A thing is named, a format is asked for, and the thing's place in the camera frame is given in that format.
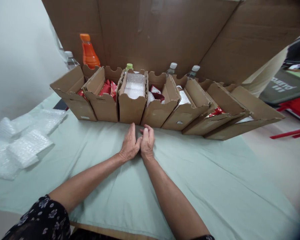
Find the person's right hand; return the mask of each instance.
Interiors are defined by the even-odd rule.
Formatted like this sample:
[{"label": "person's right hand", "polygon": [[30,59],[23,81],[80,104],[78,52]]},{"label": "person's right hand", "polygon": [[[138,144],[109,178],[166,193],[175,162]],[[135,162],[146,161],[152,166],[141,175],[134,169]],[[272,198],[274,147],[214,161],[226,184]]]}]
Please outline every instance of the person's right hand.
[{"label": "person's right hand", "polygon": [[144,129],[140,129],[143,134],[141,142],[141,156],[143,159],[153,157],[153,146],[154,146],[154,131],[153,129],[145,124]]}]

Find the light green tablecloth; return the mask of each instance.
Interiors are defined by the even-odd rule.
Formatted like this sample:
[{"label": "light green tablecloth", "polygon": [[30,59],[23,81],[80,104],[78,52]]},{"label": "light green tablecloth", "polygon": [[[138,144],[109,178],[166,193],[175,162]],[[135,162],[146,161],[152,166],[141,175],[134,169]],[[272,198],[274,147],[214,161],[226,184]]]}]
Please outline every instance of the light green tablecloth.
[{"label": "light green tablecloth", "polygon": [[[52,108],[53,94],[37,108]],[[71,111],[51,134],[41,161],[14,181],[0,179],[0,210],[26,212],[69,177],[106,160],[128,124],[79,121]],[[242,137],[227,141],[155,129],[155,157],[216,239],[290,239],[300,217],[266,176]],[[173,239],[139,155],[104,180],[70,215],[72,221]]]}]

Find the white bottle cap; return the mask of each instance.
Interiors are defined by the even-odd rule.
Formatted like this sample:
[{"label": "white bottle cap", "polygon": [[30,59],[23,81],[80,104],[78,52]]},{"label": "white bottle cap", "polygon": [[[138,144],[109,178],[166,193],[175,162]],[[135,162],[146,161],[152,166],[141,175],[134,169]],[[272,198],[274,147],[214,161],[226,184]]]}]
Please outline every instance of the white bottle cap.
[{"label": "white bottle cap", "polygon": [[176,64],[176,63],[171,63],[171,64],[170,64],[170,68],[176,69],[176,67],[177,67],[177,64]]},{"label": "white bottle cap", "polygon": [[65,51],[64,52],[68,57],[73,57],[73,54],[72,54],[72,52],[70,52],[70,51]]},{"label": "white bottle cap", "polygon": [[194,72],[197,72],[199,69],[200,69],[200,66],[198,66],[198,65],[194,65],[192,67],[192,71],[194,71]]}]

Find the floor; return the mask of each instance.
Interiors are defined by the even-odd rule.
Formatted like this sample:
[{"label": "floor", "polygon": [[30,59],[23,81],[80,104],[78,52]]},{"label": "floor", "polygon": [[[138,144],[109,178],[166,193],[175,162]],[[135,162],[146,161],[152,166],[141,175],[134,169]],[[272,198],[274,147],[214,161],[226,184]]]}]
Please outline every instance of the floor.
[{"label": "floor", "polygon": [[[269,137],[300,129],[300,122],[285,113],[286,119],[243,134],[246,143],[259,157],[264,170],[300,213],[300,138]],[[0,239],[20,218],[0,211]]]}]

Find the white wall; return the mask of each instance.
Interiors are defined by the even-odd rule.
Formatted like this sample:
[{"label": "white wall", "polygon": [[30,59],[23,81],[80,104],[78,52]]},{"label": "white wall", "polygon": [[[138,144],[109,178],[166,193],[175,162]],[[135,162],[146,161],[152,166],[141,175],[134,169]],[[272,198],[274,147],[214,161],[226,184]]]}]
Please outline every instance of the white wall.
[{"label": "white wall", "polygon": [[0,120],[30,111],[65,72],[41,0],[0,0]]}]

